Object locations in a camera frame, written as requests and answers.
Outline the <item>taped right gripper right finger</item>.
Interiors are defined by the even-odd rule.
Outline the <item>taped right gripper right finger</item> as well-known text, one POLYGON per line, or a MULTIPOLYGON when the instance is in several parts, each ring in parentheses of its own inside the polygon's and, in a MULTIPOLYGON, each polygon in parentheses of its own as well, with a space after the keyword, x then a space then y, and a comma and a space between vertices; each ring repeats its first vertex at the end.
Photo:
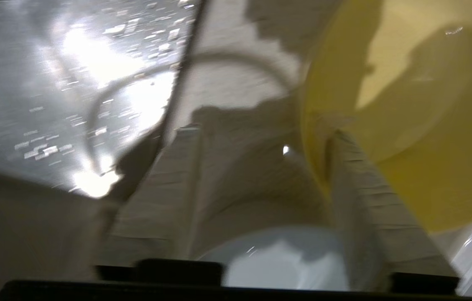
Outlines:
POLYGON ((329 184, 354 291, 454 294, 459 276, 351 135, 331 140, 329 184))

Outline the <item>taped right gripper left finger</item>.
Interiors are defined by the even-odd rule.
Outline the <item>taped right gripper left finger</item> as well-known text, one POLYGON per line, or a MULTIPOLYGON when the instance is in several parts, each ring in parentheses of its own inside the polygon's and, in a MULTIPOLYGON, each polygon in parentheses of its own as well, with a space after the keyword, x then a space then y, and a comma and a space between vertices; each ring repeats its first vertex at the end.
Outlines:
POLYGON ((104 281, 221 286, 224 267, 192 259, 203 134, 176 130, 138 189, 121 207, 96 258, 104 281))

